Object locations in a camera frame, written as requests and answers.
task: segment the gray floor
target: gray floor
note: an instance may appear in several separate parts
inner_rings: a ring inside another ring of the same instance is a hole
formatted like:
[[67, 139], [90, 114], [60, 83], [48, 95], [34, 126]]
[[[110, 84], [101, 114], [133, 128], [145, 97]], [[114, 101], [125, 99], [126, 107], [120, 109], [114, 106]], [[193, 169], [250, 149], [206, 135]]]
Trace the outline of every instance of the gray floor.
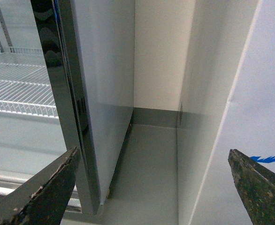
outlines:
[[[176, 225], [176, 130], [134, 124], [102, 225]], [[62, 225], [89, 223], [64, 219]]]

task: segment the gray baseboard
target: gray baseboard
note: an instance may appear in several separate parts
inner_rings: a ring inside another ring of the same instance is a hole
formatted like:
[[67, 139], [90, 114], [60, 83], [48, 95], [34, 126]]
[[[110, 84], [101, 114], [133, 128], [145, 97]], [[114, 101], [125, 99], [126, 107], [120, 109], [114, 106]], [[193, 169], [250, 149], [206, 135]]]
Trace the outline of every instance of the gray baseboard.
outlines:
[[133, 109], [133, 124], [176, 128], [177, 111], [160, 109]]

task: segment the white wire shelf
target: white wire shelf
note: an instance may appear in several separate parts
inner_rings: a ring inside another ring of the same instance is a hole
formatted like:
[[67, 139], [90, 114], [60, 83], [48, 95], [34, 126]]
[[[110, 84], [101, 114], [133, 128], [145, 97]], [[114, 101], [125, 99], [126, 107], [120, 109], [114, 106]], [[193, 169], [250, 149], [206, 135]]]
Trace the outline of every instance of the white wire shelf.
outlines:
[[45, 67], [44, 56], [26, 53], [0, 53], [0, 63]]
[[0, 63], [0, 80], [50, 85], [46, 67]]
[[0, 80], [0, 112], [58, 119], [49, 85]]
[[10, 50], [0, 53], [0, 112], [58, 119], [41, 50]]

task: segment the glass door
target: glass door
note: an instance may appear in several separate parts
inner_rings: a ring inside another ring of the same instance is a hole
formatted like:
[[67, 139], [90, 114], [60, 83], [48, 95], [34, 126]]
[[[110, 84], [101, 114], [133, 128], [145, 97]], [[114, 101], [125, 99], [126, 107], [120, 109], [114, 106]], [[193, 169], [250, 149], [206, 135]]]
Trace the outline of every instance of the glass door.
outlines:
[[95, 214], [89, 124], [69, 1], [0, 0], [0, 199], [77, 146], [68, 210]]

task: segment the metal door frame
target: metal door frame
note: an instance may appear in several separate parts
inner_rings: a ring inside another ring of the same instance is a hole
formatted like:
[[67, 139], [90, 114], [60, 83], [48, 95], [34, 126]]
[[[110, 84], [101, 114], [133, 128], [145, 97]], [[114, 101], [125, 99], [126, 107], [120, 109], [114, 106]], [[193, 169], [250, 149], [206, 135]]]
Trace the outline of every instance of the metal door frame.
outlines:
[[31, 0], [66, 149], [81, 152], [76, 187], [83, 214], [100, 205], [99, 178], [69, 0]]

